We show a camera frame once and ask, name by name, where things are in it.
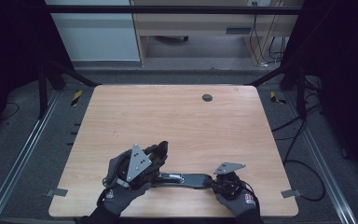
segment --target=black glove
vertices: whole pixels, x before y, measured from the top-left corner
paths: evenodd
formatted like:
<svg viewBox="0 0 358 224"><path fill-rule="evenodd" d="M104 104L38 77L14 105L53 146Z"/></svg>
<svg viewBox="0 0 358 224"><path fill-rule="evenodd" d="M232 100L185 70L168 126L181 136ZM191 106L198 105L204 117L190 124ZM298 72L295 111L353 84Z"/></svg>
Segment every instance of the black glove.
<svg viewBox="0 0 358 224"><path fill-rule="evenodd" d="M125 189L120 185L112 189L105 189L98 200L98 205L102 203L106 210L120 215L130 205L132 200L144 195L151 186L151 183L145 183L138 189Z"/></svg>
<svg viewBox="0 0 358 224"><path fill-rule="evenodd" d="M231 211L237 219L237 223L264 223L260 216L258 200L247 188L244 188L238 197L233 200L228 200L219 193L216 194L216 199Z"/></svg>
<svg viewBox="0 0 358 224"><path fill-rule="evenodd" d="M227 200L219 193L216 194L216 199L221 204L225 205L235 217L252 209L257 210L254 195L246 189L243 189L234 200Z"/></svg>

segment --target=desk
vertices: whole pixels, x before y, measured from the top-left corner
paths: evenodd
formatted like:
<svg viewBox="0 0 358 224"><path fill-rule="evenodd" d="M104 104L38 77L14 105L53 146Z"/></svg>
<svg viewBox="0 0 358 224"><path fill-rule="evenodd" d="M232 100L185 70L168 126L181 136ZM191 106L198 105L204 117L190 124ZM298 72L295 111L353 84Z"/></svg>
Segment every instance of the desk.
<svg viewBox="0 0 358 224"><path fill-rule="evenodd" d="M133 6L222 6L246 7L250 0L130 0ZM303 0L264 1L269 7L301 7ZM133 14L135 33L138 40L140 60L145 65L148 37L154 35L237 35L243 36L246 47L255 65L264 62L262 56L268 50L273 36L290 36L295 26L295 15L259 15L256 31L253 30L255 15L213 15L213 14ZM228 29L236 28L235 33Z"/></svg>
<svg viewBox="0 0 358 224"><path fill-rule="evenodd" d="M211 102L202 95L211 94ZM297 214L294 198L257 90L251 86L99 86L89 102L54 196L54 217L89 215L103 190L108 162L137 143L169 142L160 171L213 175L223 161L241 162L262 216ZM135 199L123 217L232 217L210 189L157 188Z"/></svg>

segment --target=gray carpet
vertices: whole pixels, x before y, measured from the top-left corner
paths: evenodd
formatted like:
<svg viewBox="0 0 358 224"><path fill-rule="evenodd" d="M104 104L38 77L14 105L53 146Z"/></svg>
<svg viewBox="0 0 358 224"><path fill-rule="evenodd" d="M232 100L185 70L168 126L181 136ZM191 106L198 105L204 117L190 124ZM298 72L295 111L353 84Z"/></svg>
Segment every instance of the gray carpet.
<svg viewBox="0 0 358 224"><path fill-rule="evenodd" d="M220 71L221 74L219 74L218 70L210 73L193 72L165 71L164 75L163 72L117 71L115 74L110 75L106 74L108 72L102 72L99 75L92 75L91 78L104 84L241 84L250 82L255 78L244 76L243 72L235 71L231 74L226 71ZM37 223L37 220L48 220L48 222L52 223L55 221L68 221L69 223L71 221L71 218L57 219L51 217L48 214L51 198L45 196L48 189L55 189L58 185L63 167L71 150L71 146L67 144L73 143L76 138L71 132L75 132L78 129L75 124L81 122L92 95L92 88L78 84L71 78L68 81L65 91L61 94L59 104L52 114L51 121L44 130L34 153L22 173L21 179L7 201L7 205L1 215L2 223ZM289 105L281 105L270 101L270 91L276 91L278 98L284 98L284 94L280 92L276 82L268 83L258 89L271 128L278 127L294 117ZM70 104L77 90L83 90L83 94L77 106L73 107ZM20 149L36 122L38 113L37 85L31 83L13 91L10 94L9 101L17 103L20 109L13 117L0 122L0 185L6 178L11 164L16 160ZM317 98L310 98L310 106L317 103ZM7 106L5 114L9 115L13 111L11 107L12 105ZM357 163L342 159L339 143L337 143L328 122L318 111L309 115L308 127L313 132L318 146L323 149L323 154L358 220ZM274 137L287 138L294 136L298 128L298 123L294 123L274 133ZM291 140L277 140L276 142L281 155L284 156ZM303 161L314 167L302 136L297 139L289 159ZM304 195L318 197L321 194L322 189L318 179L306 168L289 163L286 165L286 172L292 187L301 189ZM297 198L296 200L299 207L297 216L290 218L267 217L265 218L266 223L340 223L336 209L327 194L322 201L317 203L308 202L302 198Z"/></svg>

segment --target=wooden tabletop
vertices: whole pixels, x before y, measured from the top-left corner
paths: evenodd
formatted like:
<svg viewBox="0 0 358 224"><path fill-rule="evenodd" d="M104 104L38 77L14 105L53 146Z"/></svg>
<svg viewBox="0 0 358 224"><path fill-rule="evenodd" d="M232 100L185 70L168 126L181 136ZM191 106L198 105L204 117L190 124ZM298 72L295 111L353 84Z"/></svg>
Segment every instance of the wooden tabletop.
<svg viewBox="0 0 358 224"><path fill-rule="evenodd" d="M202 95L211 94L210 102ZM263 217L291 217L298 208L256 88L250 86L99 86L89 102L49 213L91 214L108 162L134 143L168 141L161 172L213 175L222 162L245 163L237 175L252 185ZM123 217L232 217L211 189L155 188Z"/></svg>

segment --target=metal bracket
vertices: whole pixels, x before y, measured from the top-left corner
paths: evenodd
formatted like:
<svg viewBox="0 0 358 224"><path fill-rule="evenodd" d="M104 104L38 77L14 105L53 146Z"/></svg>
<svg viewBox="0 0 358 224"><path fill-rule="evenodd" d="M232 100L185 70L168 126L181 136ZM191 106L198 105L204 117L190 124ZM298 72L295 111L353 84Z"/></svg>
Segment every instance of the metal bracket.
<svg viewBox="0 0 358 224"><path fill-rule="evenodd" d="M116 183L123 186L126 189L130 187L129 183L125 182L124 180L122 180L120 178L117 179Z"/></svg>
<svg viewBox="0 0 358 224"><path fill-rule="evenodd" d="M290 198L290 197L298 197L301 196L302 193L299 189L288 189L288 190L283 190L281 192L283 198Z"/></svg>
<svg viewBox="0 0 358 224"><path fill-rule="evenodd" d="M223 162L217 169L214 170L215 175L225 175L233 171L242 169L245 167L245 164L241 163L232 163L232 162Z"/></svg>
<svg viewBox="0 0 358 224"><path fill-rule="evenodd" d="M127 172L126 181L132 181L136 176L143 172L152 164L152 161L146 156L143 150L134 144L130 158L129 171Z"/></svg>
<svg viewBox="0 0 358 224"><path fill-rule="evenodd" d="M152 187L177 187L190 189L207 189L206 180L211 179L205 174L166 174L160 173L153 180Z"/></svg>
<svg viewBox="0 0 358 224"><path fill-rule="evenodd" d="M46 191L45 196L54 197L54 195L65 197L66 193L68 193L67 189L48 189Z"/></svg>

